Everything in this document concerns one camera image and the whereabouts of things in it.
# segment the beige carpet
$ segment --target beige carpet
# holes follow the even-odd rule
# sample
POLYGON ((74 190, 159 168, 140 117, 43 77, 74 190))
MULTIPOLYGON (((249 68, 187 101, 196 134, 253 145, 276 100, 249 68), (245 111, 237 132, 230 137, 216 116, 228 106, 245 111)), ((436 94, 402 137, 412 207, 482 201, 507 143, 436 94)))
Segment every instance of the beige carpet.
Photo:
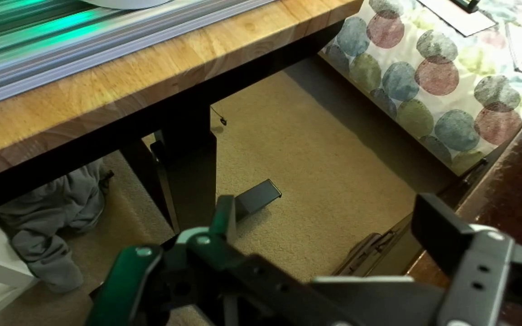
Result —
MULTIPOLYGON (((212 117, 218 193, 238 194, 268 177, 283 192, 238 226, 236 246, 302 281, 330 273, 357 241, 406 216, 416 192, 435 192, 454 179, 317 57, 213 107, 228 119, 222 126, 212 117)), ((83 325, 87 294, 118 250, 172 236, 120 154, 104 162, 116 173, 106 210, 94 231, 69 240, 85 284, 66 295, 38 284, 0 313, 0 326, 83 325)), ((197 323, 190 310, 171 322, 197 323)))

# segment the polka dot cushion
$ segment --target polka dot cushion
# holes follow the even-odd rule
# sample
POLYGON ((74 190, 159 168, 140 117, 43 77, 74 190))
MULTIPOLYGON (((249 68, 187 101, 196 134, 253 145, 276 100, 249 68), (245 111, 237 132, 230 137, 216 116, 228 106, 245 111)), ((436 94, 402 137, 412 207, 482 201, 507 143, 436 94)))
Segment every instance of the polka dot cushion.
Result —
POLYGON ((522 0, 482 0, 497 25, 463 37, 416 0, 364 0, 323 57, 457 174, 522 122, 505 23, 522 0))

